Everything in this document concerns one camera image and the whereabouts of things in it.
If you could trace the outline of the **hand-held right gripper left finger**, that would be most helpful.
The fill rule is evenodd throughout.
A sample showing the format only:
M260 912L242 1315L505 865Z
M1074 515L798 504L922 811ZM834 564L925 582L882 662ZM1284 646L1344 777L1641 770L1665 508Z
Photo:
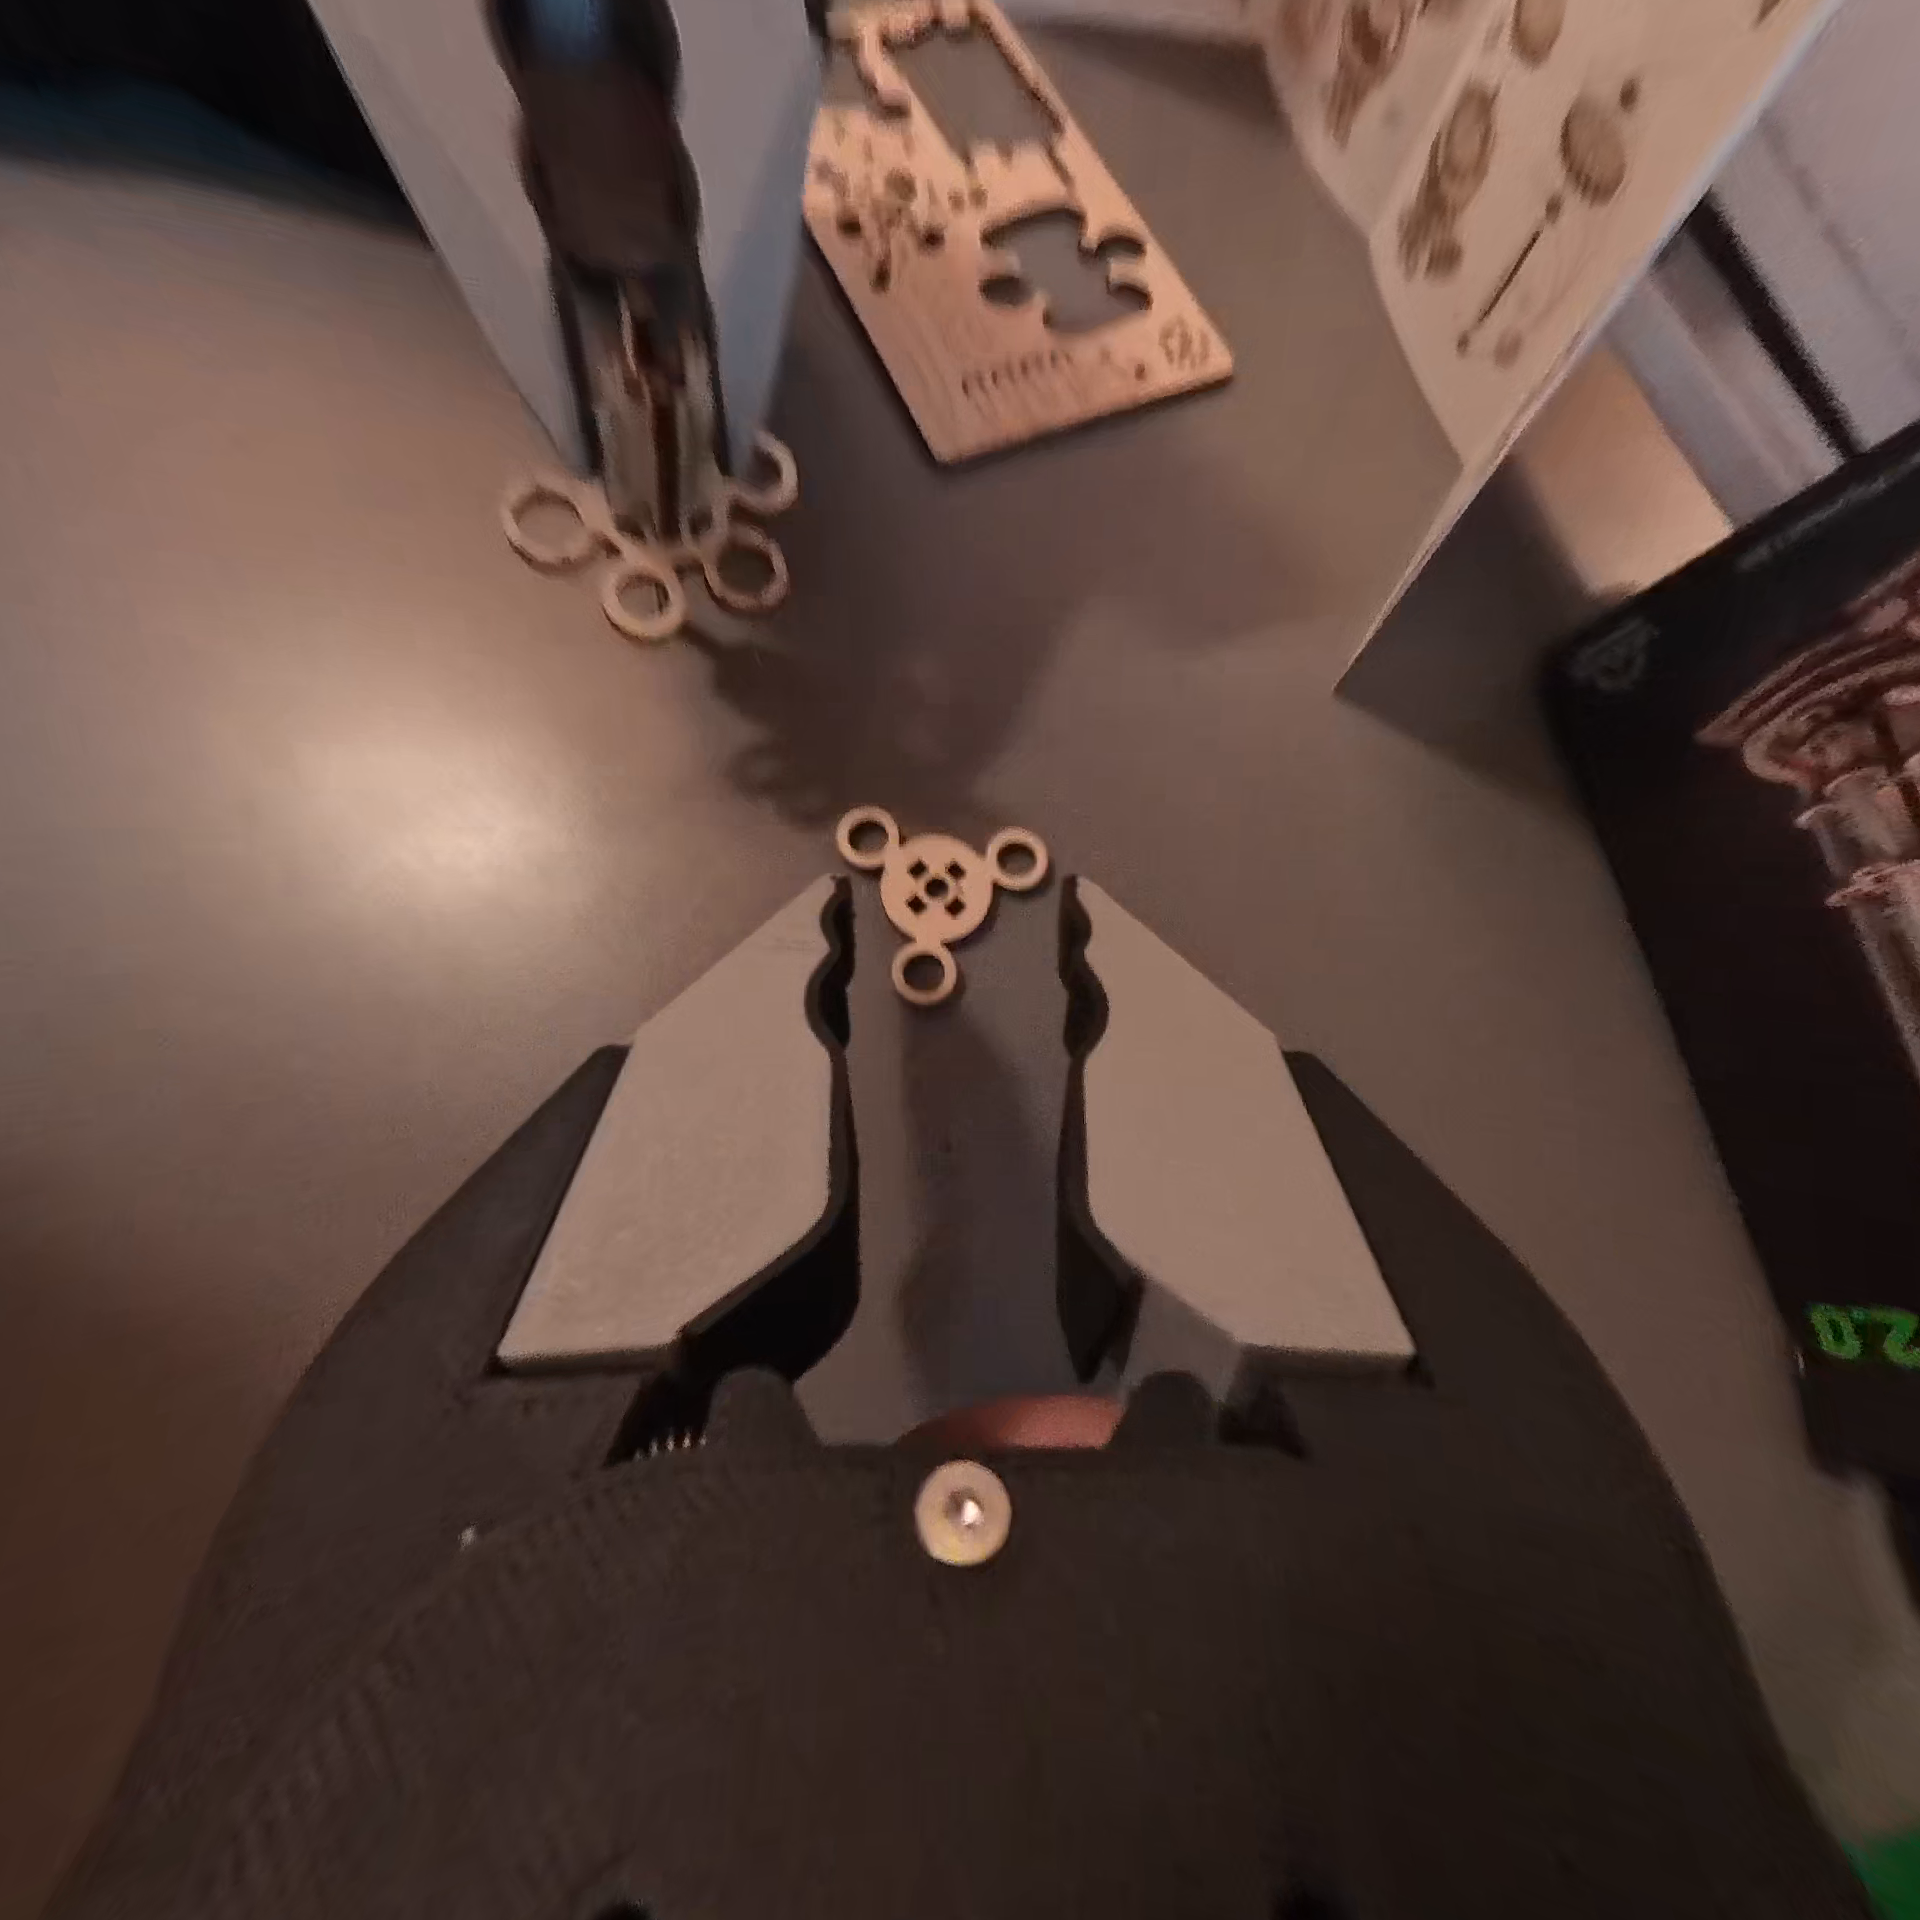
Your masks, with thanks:
M635 1030L504 1372L691 1358L858 1216L850 962L850 888L822 875Z

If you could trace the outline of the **folded assembly instruction leaflet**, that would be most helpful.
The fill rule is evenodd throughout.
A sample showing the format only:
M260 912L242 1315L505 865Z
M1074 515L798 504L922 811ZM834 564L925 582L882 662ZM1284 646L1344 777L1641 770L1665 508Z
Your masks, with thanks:
M1355 705L1426 568L1840 6L1245 6L1298 168L1241 338L1275 616Z

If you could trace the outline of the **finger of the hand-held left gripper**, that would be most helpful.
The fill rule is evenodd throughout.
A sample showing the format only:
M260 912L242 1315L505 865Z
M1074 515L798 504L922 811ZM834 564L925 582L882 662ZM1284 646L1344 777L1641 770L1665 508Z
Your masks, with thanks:
M678 134L730 463L753 458L785 355L826 42L802 3L677 3Z
M313 3L366 116L488 348L563 463L587 466L518 103L480 3Z

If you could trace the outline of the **three-ring wooden disc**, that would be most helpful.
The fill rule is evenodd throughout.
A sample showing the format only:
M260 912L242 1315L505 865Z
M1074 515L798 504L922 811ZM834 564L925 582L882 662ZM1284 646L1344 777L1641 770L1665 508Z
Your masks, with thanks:
M884 807L845 811L834 846L876 880L880 912L899 935L897 995L923 1011L961 993L956 954L993 924L1000 899L1036 895L1050 875L1050 851L1030 831L1006 828L974 848L948 832L904 832Z

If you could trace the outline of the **wooden shaft with ring base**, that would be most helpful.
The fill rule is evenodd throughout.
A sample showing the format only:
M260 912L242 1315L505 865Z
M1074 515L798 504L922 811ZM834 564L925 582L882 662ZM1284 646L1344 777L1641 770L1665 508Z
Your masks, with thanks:
M573 160L521 138L542 227L587 471L533 471L501 502L509 548L544 574L597 570L600 606L632 643L677 638L688 584L722 614L763 617L788 596L766 522L798 504L800 470L762 431L731 474L710 306L682 179L621 200Z

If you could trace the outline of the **black model kit box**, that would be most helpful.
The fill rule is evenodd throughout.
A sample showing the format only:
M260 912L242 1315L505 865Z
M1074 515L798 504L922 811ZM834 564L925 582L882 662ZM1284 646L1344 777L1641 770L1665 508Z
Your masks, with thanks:
M1795 1351L1916 1499L1918 427L1598 616L1542 710Z

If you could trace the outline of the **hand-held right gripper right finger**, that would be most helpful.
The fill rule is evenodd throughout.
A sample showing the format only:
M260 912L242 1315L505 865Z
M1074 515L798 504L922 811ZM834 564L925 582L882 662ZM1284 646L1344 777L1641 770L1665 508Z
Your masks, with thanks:
M1403 1376L1417 1344L1275 1034L1091 879L1061 911L1074 1382Z

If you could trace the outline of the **laser-cut wooden parts sheet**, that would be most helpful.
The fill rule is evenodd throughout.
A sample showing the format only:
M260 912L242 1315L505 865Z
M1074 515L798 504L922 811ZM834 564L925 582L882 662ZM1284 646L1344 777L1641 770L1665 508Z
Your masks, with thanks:
M901 70L938 42L990 49L1041 134L948 135ZM828 43L854 97L817 112L804 224L938 465L1232 379L1225 337L997 6L844 6ZM1044 223L1070 228L1117 316L1056 320L1017 250Z

